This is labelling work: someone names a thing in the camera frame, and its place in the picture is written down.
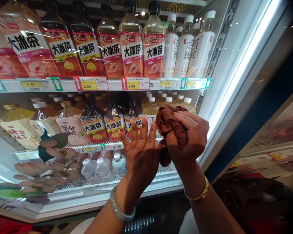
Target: refrigerator display case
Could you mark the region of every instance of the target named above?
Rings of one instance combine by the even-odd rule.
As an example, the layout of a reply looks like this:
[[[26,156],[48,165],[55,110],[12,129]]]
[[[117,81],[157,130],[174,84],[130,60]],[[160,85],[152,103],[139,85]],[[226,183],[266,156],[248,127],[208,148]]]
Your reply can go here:
[[[99,210],[122,176],[111,163],[124,154],[117,130],[130,137],[130,103],[134,120],[156,117],[148,92],[158,105],[181,95],[209,121],[205,171],[292,49],[282,0],[0,1],[0,215],[35,223]],[[84,101],[95,114],[81,122]],[[87,159],[104,175],[82,173]],[[141,197],[182,188],[174,165],[159,165]]]

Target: gold bottle cap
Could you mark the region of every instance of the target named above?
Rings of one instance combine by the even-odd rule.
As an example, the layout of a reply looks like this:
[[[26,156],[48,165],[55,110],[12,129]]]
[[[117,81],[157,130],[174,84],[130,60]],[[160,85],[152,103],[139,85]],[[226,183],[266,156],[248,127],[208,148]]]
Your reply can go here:
[[[70,101],[63,101],[63,102],[61,102],[61,106],[62,107],[69,107],[69,106],[72,106],[72,103]]]

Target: plastic bottle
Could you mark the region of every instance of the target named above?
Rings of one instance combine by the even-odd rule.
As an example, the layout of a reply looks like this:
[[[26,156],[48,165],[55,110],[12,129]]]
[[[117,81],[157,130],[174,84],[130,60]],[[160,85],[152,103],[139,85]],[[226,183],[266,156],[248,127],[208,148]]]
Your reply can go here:
[[[58,110],[47,108],[45,102],[35,102],[33,106],[37,109],[36,113],[31,117],[29,124],[35,129],[35,131],[42,136],[47,130],[48,136],[54,136],[61,133],[62,130],[56,123],[56,118],[60,114]]]
[[[115,169],[116,173],[123,178],[127,172],[126,158],[120,153],[114,154],[114,159],[112,161],[112,166]]]
[[[59,14],[56,1],[46,2],[46,14],[41,20],[42,28],[52,54],[56,59],[63,78],[72,79],[73,76],[83,76],[79,59],[66,22]]]
[[[108,141],[108,135],[105,124],[103,122],[104,116],[94,108],[93,101],[86,101],[86,110],[83,112],[80,120],[89,137],[89,140],[95,144],[101,144]]]
[[[0,30],[30,77],[62,78],[45,41],[41,19],[23,1],[9,0],[0,8]]]
[[[60,126],[62,132],[69,133],[68,142],[71,145],[85,145],[90,143],[87,134],[80,122],[82,110],[72,106],[70,101],[61,102],[63,110],[56,118],[56,122]]]
[[[11,45],[0,30],[0,80],[29,77]]]
[[[172,102],[172,105],[173,107],[176,107],[176,106],[180,106],[181,103],[183,103],[183,95],[178,95],[178,98]]]
[[[194,36],[191,34],[193,15],[185,18],[182,35],[179,38],[174,78],[185,78],[190,59]]]
[[[98,25],[99,44],[105,60],[105,74],[107,78],[124,76],[122,53],[120,51],[119,30],[114,22],[113,10],[108,4],[101,4],[102,20]]]
[[[137,20],[133,0],[125,0],[126,15],[119,25],[124,73],[127,77],[143,76],[142,27]]]
[[[191,105],[192,98],[190,97],[185,97],[183,103],[180,104],[181,107],[186,108],[190,113],[195,114],[196,110],[195,108]]]
[[[100,184],[102,180],[96,174],[95,169],[97,167],[97,162],[95,160],[85,159],[82,162],[81,174],[86,178],[89,184]]]
[[[165,28],[159,15],[159,2],[150,2],[149,19],[143,28],[144,76],[150,79],[160,79],[163,75]]]
[[[194,38],[187,77],[205,78],[208,54],[215,37],[215,33],[212,32],[215,14],[216,11],[209,11],[204,15],[201,32]]]
[[[77,16],[72,20],[71,29],[83,73],[86,76],[105,76],[103,63],[98,41],[95,37],[95,30],[84,3],[74,0],[73,7]]]
[[[114,171],[111,168],[111,162],[108,159],[98,158],[95,172],[102,182],[110,182],[114,180]]]
[[[141,116],[142,116],[142,113],[136,108],[135,101],[131,100],[129,109],[127,113],[125,114],[125,124],[126,124],[126,130],[127,130],[127,135],[129,139],[131,139],[131,131],[132,131],[130,120],[133,120],[137,123],[138,134],[140,135],[139,130],[142,126]]]
[[[165,50],[163,63],[163,77],[165,78],[174,77],[179,39],[179,37],[176,34],[176,19],[176,14],[170,14],[167,19],[168,27],[166,29],[165,35]]]
[[[109,102],[110,107],[106,111],[104,118],[105,126],[110,140],[120,141],[118,130],[126,134],[124,115],[119,107],[116,106],[115,101]]]
[[[40,136],[29,124],[35,112],[25,110],[19,104],[3,105],[7,113],[3,116],[0,126],[28,150],[36,150]]]

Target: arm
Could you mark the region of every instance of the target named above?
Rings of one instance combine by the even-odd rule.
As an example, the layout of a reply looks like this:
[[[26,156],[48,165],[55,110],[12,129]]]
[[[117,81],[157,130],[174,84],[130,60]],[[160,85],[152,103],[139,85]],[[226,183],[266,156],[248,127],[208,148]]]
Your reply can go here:
[[[205,175],[196,159],[203,153],[207,142],[208,122],[189,112],[175,113],[175,118],[186,128],[187,145],[177,146],[173,131],[167,135],[169,155],[185,187],[187,196],[199,197],[205,190]],[[244,233],[210,185],[207,196],[190,205],[200,234]]]

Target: black bottle cap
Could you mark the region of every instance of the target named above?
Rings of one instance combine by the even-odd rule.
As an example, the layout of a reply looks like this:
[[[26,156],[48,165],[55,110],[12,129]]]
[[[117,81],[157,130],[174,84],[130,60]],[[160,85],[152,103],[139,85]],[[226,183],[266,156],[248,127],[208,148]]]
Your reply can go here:
[[[154,11],[160,13],[160,4],[158,1],[152,1],[149,3],[149,13]]]
[[[102,15],[106,14],[106,15],[112,16],[113,10],[112,10],[111,6],[106,3],[101,4],[101,14]]]
[[[136,12],[136,4],[133,0],[125,0],[124,7],[125,10],[133,10],[134,12]]]

